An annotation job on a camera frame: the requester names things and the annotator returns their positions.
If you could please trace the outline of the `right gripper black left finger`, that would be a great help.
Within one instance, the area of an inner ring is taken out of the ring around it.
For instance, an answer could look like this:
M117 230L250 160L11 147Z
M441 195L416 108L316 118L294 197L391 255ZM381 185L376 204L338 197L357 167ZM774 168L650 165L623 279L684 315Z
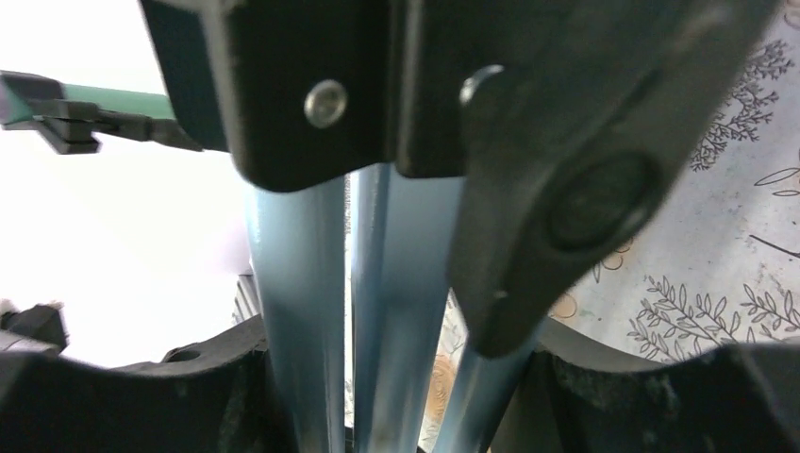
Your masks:
M5 452L290 452L259 317L162 362L1 356Z

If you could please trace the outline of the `black microphone stand front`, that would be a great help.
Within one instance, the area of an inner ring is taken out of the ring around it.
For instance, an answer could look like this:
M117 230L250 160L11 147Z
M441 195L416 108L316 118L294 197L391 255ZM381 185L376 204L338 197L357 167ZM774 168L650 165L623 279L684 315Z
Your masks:
M136 142L154 142L172 148L200 151L174 119L102 109L84 101L34 101L32 113L3 125L7 130L31 130L60 155L94 154L100 143L93 135L107 134Z

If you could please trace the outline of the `light blue music stand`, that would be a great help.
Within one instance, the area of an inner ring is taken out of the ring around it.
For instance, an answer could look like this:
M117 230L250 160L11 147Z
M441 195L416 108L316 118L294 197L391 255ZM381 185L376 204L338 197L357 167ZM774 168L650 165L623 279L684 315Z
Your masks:
M485 445L551 307L652 219L776 1L144 1L175 118L249 184L295 452L411 452L445 301L450 445Z

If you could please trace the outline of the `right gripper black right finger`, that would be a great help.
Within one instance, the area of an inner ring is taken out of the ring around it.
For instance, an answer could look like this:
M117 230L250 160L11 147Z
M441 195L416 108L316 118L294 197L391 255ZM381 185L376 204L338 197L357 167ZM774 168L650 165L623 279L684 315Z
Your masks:
M664 365L547 320L494 452L795 452L799 348L729 344Z

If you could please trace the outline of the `green toy microphone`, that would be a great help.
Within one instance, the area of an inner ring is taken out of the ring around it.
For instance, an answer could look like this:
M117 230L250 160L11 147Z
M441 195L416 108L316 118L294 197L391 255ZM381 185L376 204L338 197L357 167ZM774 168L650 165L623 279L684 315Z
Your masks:
M29 121L35 101L63 99L97 104L102 109L174 119L166 95L65 84L29 73L1 71L1 125Z

